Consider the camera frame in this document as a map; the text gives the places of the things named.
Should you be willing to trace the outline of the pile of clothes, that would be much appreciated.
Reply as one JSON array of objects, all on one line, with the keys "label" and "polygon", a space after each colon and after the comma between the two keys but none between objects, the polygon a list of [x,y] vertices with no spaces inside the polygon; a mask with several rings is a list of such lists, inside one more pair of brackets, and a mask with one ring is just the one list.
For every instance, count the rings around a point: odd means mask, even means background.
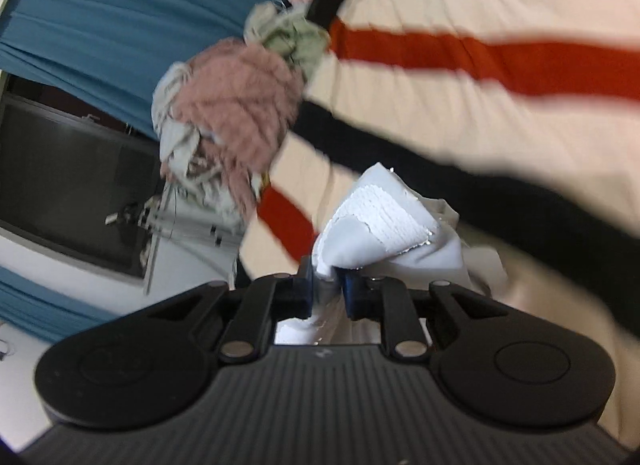
[{"label": "pile of clothes", "polygon": [[223,226],[241,231],[294,124],[330,38],[307,18],[311,0],[270,0],[240,38],[172,64],[153,93],[160,173]]}]

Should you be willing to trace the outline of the dark window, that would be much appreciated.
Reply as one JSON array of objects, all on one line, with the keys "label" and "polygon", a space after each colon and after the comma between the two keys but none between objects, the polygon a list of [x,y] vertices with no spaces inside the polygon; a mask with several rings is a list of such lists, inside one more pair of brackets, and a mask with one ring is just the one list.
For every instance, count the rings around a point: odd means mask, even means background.
[{"label": "dark window", "polygon": [[142,277],[148,233],[105,220],[162,186],[156,141],[63,90],[9,76],[1,90],[3,229]]}]

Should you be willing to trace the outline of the striped cream red black blanket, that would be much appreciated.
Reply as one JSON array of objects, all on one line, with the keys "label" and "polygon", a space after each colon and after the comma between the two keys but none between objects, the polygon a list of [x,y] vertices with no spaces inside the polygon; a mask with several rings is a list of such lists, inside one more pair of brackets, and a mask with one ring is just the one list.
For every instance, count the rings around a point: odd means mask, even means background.
[{"label": "striped cream red black blanket", "polygon": [[513,307],[608,350],[639,443],[639,0],[344,0],[240,251],[296,270],[373,165],[496,248]]}]

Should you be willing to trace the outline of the blue curtain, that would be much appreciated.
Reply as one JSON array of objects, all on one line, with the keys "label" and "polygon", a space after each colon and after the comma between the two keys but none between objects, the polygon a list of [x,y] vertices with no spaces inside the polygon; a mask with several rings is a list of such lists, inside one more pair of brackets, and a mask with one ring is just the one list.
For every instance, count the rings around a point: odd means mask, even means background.
[{"label": "blue curtain", "polygon": [[242,35],[263,1],[8,0],[1,67],[153,136],[152,93],[169,65]]},{"label": "blue curtain", "polygon": [[21,277],[0,271],[1,320],[48,343],[114,321],[117,313],[67,297]]}]

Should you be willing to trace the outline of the right blue curtain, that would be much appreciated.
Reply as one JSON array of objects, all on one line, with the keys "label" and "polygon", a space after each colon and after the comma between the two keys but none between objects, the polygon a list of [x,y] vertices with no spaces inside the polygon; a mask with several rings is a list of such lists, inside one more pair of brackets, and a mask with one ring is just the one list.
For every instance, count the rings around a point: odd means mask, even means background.
[{"label": "right blue curtain", "polygon": [[152,93],[169,65],[242,35],[263,1],[8,0],[1,67],[153,136]]}]

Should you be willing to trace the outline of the silver tripod stand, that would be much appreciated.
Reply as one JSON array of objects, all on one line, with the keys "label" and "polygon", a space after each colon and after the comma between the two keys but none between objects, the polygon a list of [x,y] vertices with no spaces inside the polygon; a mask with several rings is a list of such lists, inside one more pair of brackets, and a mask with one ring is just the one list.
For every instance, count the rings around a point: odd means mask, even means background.
[{"label": "silver tripod stand", "polygon": [[202,207],[176,188],[144,203],[129,203],[104,224],[136,228],[149,237],[140,258],[147,296],[159,296],[180,277],[186,281],[231,281],[244,234],[240,216]]}]

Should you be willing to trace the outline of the left blue curtain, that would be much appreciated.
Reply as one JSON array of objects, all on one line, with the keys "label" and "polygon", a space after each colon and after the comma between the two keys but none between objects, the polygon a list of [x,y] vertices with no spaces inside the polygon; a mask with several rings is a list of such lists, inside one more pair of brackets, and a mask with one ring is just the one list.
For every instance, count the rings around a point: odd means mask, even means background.
[{"label": "left blue curtain", "polygon": [[1,320],[48,343],[114,321],[117,313],[67,297],[21,277],[0,271]]}]

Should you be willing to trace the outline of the light blue t-shirt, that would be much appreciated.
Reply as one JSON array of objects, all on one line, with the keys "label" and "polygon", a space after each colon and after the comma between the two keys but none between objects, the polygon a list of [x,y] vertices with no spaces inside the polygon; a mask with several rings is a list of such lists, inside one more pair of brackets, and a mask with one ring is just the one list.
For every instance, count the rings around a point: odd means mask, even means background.
[{"label": "light blue t-shirt", "polygon": [[409,289],[449,281],[500,297],[508,278],[494,248],[470,246],[457,232],[459,215],[443,199],[425,198],[380,164],[357,180],[321,230],[311,251],[316,277],[308,320],[278,324],[278,345],[377,344],[380,326],[350,321],[337,290],[337,272],[396,277]]}]

